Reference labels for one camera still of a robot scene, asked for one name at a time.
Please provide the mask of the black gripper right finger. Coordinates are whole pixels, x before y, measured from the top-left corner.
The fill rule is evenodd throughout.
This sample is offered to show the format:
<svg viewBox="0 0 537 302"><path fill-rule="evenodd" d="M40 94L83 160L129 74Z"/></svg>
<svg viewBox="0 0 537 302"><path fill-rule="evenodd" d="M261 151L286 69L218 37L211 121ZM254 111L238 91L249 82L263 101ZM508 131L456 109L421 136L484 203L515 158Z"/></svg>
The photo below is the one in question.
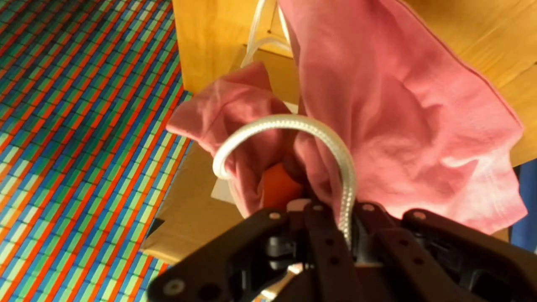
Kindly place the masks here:
<svg viewBox="0 0 537 302"><path fill-rule="evenodd" d="M352 302L537 302L537 255L414 208L337 210L354 257Z"/></svg>

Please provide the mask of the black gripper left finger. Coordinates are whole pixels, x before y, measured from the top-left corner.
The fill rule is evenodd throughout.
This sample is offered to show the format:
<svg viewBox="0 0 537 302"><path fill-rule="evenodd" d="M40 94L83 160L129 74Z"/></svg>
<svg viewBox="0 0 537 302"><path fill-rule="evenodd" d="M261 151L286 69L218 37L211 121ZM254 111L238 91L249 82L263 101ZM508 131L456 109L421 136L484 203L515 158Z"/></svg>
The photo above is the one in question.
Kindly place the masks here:
<svg viewBox="0 0 537 302"><path fill-rule="evenodd" d="M301 212L261 210L154 277L149 302L251 302L263 289L303 265L308 295L325 297L332 210L310 203Z"/></svg>

